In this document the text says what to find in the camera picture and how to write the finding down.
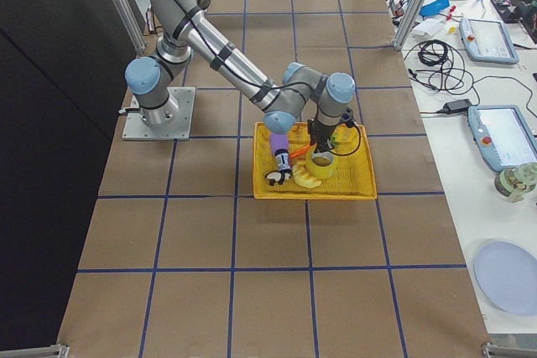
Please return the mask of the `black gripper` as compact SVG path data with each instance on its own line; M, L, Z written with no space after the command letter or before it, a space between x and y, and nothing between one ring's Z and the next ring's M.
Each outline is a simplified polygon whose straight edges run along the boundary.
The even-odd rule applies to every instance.
M335 125L326 125L316 119L307 121L307 130L312 143L315 144L315 153L328 153L334 146L331 142L331 137L340 123Z

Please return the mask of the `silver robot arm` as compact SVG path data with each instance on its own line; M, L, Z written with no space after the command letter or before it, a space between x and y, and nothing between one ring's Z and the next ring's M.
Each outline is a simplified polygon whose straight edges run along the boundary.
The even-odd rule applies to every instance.
M179 111L168 90L169 83L198 53L212 70L247 97L263 112L263 123L284 135L295 125L308 101L316 113L308 121L310 143L316 152L334 148L335 129L356 126L349 102L355 91L353 78L345 73L320 73L306 65L288 65L277 86L205 16L211 0L150 0L163 27L155 51L132 60L125 79L138 101L140 116L151 126L170 122Z

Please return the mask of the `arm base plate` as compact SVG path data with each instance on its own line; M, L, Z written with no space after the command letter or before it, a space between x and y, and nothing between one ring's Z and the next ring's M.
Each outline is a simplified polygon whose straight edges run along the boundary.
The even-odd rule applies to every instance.
M195 87L169 87L167 103L154 110L143 109L133 96L122 139L124 141L188 141L195 105Z

